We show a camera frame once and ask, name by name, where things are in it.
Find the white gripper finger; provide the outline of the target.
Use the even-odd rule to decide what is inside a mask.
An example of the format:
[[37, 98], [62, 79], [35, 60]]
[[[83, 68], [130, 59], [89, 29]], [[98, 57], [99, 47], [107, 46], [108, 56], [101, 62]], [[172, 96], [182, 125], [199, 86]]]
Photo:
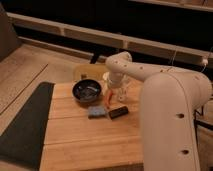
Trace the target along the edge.
[[114, 94], [113, 89], [108, 89], [108, 96], [107, 96], [108, 101], [111, 100], [113, 94]]

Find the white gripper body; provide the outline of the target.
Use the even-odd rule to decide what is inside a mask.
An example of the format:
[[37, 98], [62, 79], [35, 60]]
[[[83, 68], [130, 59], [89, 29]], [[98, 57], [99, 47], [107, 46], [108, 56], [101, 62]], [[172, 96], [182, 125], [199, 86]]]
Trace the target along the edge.
[[130, 79], [126, 75], [108, 75], [107, 76], [107, 86], [109, 88], [121, 88], [124, 85], [127, 85], [130, 82]]

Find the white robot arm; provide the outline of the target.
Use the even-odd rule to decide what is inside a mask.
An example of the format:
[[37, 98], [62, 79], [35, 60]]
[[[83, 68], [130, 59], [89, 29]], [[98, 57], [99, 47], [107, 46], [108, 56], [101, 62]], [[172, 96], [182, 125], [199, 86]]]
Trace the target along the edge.
[[124, 76], [142, 83], [139, 95], [144, 171], [201, 171], [194, 111], [212, 94], [201, 72], [137, 63], [121, 52], [106, 59], [108, 85], [119, 87]]

